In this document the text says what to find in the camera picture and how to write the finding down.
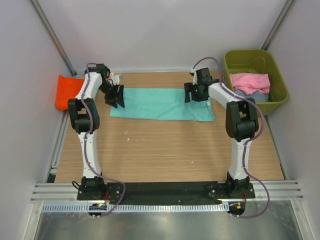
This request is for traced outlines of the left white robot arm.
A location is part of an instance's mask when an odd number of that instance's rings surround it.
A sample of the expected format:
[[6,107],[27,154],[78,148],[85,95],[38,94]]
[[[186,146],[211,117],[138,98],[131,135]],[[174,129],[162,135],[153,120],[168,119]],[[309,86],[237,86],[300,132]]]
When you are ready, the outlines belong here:
[[114,75],[103,63],[88,63],[84,83],[76,95],[67,102],[72,129],[81,146],[83,171],[80,184],[73,181],[78,190],[78,200],[104,200],[107,196],[105,179],[98,160],[97,134],[100,116],[95,103],[98,91],[104,94],[107,105],[124,108],[124,86],[120,75]]

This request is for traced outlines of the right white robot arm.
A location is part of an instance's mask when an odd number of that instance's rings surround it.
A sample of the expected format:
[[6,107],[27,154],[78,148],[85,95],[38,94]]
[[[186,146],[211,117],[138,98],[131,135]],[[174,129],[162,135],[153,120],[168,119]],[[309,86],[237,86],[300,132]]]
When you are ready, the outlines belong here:
[[184,102],[216,100],[225,108],[225,130],[231,138],[231,162],[225,181],[225,192],[231,198],[241,198],[249,189],[247,165],[251,140],[259,130],[255,103],[227,89],[224,83],[213,79],[208,68],[191,69],[192,82],[184,84]]

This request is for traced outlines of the teal t shirt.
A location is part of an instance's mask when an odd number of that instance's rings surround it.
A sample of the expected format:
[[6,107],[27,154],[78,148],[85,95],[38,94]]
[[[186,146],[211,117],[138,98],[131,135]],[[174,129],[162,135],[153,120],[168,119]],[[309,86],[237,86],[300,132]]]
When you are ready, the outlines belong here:
[[185,103],[181,88],[125,88],[125,107],[112,107],[110,116],[161,121],[213,122],[211,100]]

